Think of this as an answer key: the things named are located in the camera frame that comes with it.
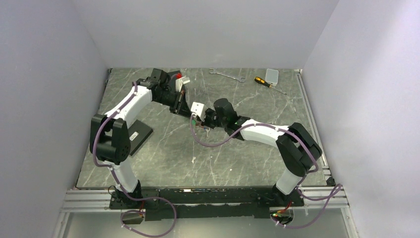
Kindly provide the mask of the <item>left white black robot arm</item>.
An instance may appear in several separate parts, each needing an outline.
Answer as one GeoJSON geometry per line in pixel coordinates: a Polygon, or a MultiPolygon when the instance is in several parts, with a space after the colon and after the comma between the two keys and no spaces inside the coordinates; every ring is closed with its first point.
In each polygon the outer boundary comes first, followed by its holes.
{"type": "Polygon", "coordinates": [[[154,68],[149,77],[133,81],[129,93],[114,108],[91,119],[93,162],[99,168],[108,168],[116,183],[117,197],[129,208],[138,207],[143,200],[141,183],[127,160],[131,149],[129,127],[151,102],[168,106],[175,115],[190,117],[185,86],[189,82],[190,78],[180,71],[154,68]]]}

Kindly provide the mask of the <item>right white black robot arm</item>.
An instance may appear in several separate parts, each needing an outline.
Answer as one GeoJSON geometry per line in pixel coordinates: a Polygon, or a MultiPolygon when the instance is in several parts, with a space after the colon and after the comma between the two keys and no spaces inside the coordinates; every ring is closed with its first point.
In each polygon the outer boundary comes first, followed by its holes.
{"type": "Polygon", "coordinates": [[[317,160],[323,151],[301,123],[279,126],[258,122],[249,117],[239,116],[232,104],[226,98],[221,98],[214,102],[212,109],[202,103],[193,102],[190,130],[194,139],[197,139],[194,125],[210,129],[222,128],[229,136],[217,144],[200,142],[205,147],[218,147],[230,139],[239,139],[259,142],[278,149],[286,166],[273,186],[273,200],[279,206],[290,202],[295,188],[309,173],[319,169],[317,160]]]}

